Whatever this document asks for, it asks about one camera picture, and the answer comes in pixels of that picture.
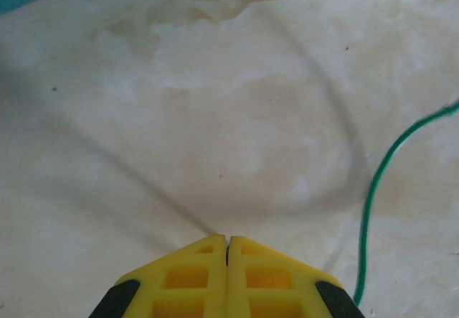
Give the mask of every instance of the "green wire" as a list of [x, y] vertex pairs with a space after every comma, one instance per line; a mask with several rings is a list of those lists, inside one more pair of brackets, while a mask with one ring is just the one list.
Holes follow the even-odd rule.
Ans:
[[439, 118], [445, 116], [451, 116], [454, 113], [458, 112], [459, 110], [459, 99], [456, 100], [451, 105], [445, 106], [440, 110], [421, 118], [416, 123], [411, 125], [399, 138], [393, 143], [393, 145], [389, 148], [386, 155], [384, 156], [381, 164], [378, 166], [378, 170], [373, 176], [372, 182], [370, 183], [368, 194], [366, 195], [365, 203], [363, 212], [361, 215], [361, 222], [360, 222], [360, 237], [359, 237], [359, 270], [357, 273], [357, 280], [356, 280], [356, 288], [354, 292], [354, 302], [357, 306], [360, 305], [361, 298], [364, 295], [365, 290], [365, 281], [366, 281], [366, 259], [367, 259], [367, 244], [368, 244], [368, 229], [369, 229], [369, 221], [370, 215], [372, 212], [372, 205], [374, 201], [374, 195], [378, 190], [379, 183], [381, 182], [381, 178], [384, 175], [387, 167], [389, 166], [393, 156], [400, 147], [403, 146], [403, 143], [408, 140], [413, 134], [419, 131], [421, 128], [428, 125], [430, 122], [433, 122]]

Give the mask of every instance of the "white surface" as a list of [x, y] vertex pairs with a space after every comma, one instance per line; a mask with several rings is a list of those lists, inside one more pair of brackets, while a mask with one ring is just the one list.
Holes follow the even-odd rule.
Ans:
[[[459, 0], [39, 0], [3, 15], [0, 317], [86, 317], [119, 276], [212, 231], [352, 292], [370, 174], [459, 95], [458, 15]], [[458, 126], [414, 137], [382, 182], [366, 317], [458, 317]]]

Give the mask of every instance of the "yellow plastic object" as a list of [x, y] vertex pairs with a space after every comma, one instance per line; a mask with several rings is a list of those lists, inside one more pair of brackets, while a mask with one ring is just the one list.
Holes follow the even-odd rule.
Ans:
[[228, 317], [332, 318], [317, 281], [334, 277], [244, 237], [232, 237], [228, 258]]
[[121, 277], [90, 318], [359, 318], [332, 276], [244, 237], [188, 245]]
[[116, 284], [130, 279], [141, 285], [123, 318], [226, 317], [224, 235], [188, 245], [127, 273]]

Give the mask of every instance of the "rectangular hole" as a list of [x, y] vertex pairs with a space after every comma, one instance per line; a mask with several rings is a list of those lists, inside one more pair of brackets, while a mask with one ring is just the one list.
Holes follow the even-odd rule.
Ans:
[[202, 318], [204, 299], [163, 299], [157, 300], [152, 318]]
[[249, 267], [245, 270], [248, 288], [292, 289], [288, 271], [275, 267]]
[[175, 266], [169, 269], [163, 288], [206, 288], [209, 269], [206, 266]]
[[249, 298], [250, 318], [307, 318], [300, 299]]

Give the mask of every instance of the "green cable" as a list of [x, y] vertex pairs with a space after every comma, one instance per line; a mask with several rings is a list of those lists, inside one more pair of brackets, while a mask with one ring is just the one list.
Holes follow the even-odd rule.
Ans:
[[374, 174], [372, 178], [372, 182], [370, 183], [368, 194], [366, 195], [365, 203], [363, 212], [361, 215], [361, 222], [360, 222], [360, 237], [359, 237], [359, 270], [357, 273], [357, 280], [356, 280], [356, 288], [354, 292], [354, 302], [357, 306], [360, 305], [361, 298], [364, 295], [365, 290], [365, 281], [366, 281], [366, 259], [367, 259], [367, 244], [368, 244], [368, 229], [369, 229], [369, 221], [370, 215], [372, 212], [372, 205], [374, 201], [374, 195], [378, 190], [379, 183], [381, 182], [381, 178], [384, 175], [387, 167], [389, 166], [393, 156], [399, 148], [403, 145], [403, 143], [408, 140], [411, 135], [415, 134], [421, 128], [428, 125], [430, 122], [433, 122], [439, 118], [445, 116], [451, 116], [454, 113], [459, 111], [459, 99], [456, 100], [451, 105], [444, 106], [440, 110], [421, 118], [416, 123], [411, 125], [399, 138], [391, 145], [389, 150], [387, 151], [386, 155], [384, 156], [381, 164], [378, 166], [378, 170]]

